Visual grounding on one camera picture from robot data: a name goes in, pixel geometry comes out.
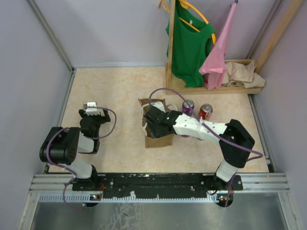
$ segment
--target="white wall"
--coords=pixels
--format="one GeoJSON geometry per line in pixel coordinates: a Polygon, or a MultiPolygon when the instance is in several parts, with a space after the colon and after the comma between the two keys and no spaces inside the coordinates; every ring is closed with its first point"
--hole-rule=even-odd
{"type": "MultiPolygon", "coordinates": [[[[284,12],[289,2],[285,2],[281,12],[284,12]]],[[[286,173],[307,229],[306,23],[307,2],[303,1],[260,72],[267,83],[262,92],[256,95],[256,102],[277,170],[286,173]]]]}
{"type": "Polygon", "coordinates": [[[17,229],[69,79],[25,0],[0,7],[0,229],[17,229]]]}
{"type": "MultiPolygon", "coordinates": [[[[158,9],[159,0],[36,2],[74,67],[163,65],[166,61],[169,13],[158,9]]],[[[189,2],[218,35],[234,0],[189,2]]],[[[239,1],[226,58],[246,58],[273,4],[274,0],[239,1]]]]}

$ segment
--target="wooden frame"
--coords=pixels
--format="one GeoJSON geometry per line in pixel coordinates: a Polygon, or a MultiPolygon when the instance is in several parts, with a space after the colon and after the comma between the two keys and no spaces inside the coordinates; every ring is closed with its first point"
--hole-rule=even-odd
{"type": "MultiPolygon", "coordinates": [[[[279,38],[285,31],[286,27],[288,26],[289,22],[295,15],[296,11],[299,9],[303,0],[292,0],[282,16],[281,20],[279,21],[278,25],[276,26],[274,32],[272,33],[269,41],[267,42],[266,46],[264,47],[263,51],[261,52],[259,58],[256,60],[256,69],[255,72],[259,73],[262,66],[264,65],[266,59],[273,51],[275,45],[277,44],[279,38]]],[[[185,94],[200,94],[200,93],[207,93],[207,94],[215,94],[215,93],[248,93],[248,94],[256,94],[261,92],[261,87],[253,87],[246,89],[244,87],[226,87],[222,86],[218,89],[208,90],[204,87],[198,88],[184,88],[185,82],[181,79],[176,78],[172,74],[172,58],[173,58],[173,37],[174,37],[174,19],[175,19],[175,3],[176,0],[171,0],[170,2],[170,20],[169,20],[169,46],[168,46],[168,61],[165,63],[165,81],[166,87],[177,90],[178,92],[185,94]]],[[[250,59],[243,59],[243,60],[226,60],[225,62],[237,62],[244,65],[247,65],[251,62],[250,59]]]]}

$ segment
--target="white cloth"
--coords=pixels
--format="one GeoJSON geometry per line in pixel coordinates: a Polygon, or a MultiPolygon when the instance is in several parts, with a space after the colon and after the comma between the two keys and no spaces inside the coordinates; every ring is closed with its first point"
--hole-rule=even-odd
{"type": "Polygon", "coordinates": [[[254,73],[255,68],[254,61],[251,61],[247,66],[235,62],[226,63],[223,85],[228,87],[243,86],[245,88],[263,87],[265,79],[254,73]]]}

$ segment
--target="clothes hanger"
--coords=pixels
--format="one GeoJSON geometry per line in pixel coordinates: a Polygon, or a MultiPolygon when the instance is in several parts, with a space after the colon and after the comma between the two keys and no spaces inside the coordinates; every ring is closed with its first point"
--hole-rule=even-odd
{"type": "MultiPolygon", "coordinates": [[[[205,21],[206,24],[209,23],[208,20],[205,18],[205,16],[204,16],[198,9],[196,9],[193,5],[191,5],[190,3],[188,3],[187,0],[178,0],[178,1],[180,1],[180,4],[181,4],[181,6],[182,6],[184,9],[189,9],[189,8],[191,7],[197,14],[200,15],[200,17],[205,21]]],[[[166,3],[166,0],[160,0],[159,5],[158,5],[158,8],[161,7],[162,2],[164,3],[163,8],[164,8],[167,12],[170,13],[170,9],[169,9],[169,7],[168,7],[168,5],[167,5],[167,3],[166,3]]],[[[199,29],[197,29],[195,26],[191,25],[190,23],[188,23],[187,21],[185,21],[184,19],[182,19],[182,18],[180,18],[180,17],[179,17],[179,19],[180,19],[182,22],[184,22],[185,24],[187,24],[188,26],[190,26],[191,28],[193,28],[195,31],[199,32],[199,29]]],[[[213,33],[213,34],[211,35],[211,37],[212,37],[213,44],[215,45],[215,43],[216,43],[215,33],[213,33]]]]}

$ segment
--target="pink cloth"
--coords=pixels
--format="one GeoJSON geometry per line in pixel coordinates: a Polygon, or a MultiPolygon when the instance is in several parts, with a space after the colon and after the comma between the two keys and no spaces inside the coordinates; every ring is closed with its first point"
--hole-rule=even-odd
{"type": "Polygon", "coordinates": [[[224,55],[226,55],[227,45],[230,31],[234,21],[234,14],[236,11],[236,3],[233,3],[226,23],[221,31],[219,38],[205,62],[201,66],[199,72],[204,75],[205,85],[208,90],[219,88],[222,85],[223,77],[226,72],[226,65],[224,62],[224,55]]]}

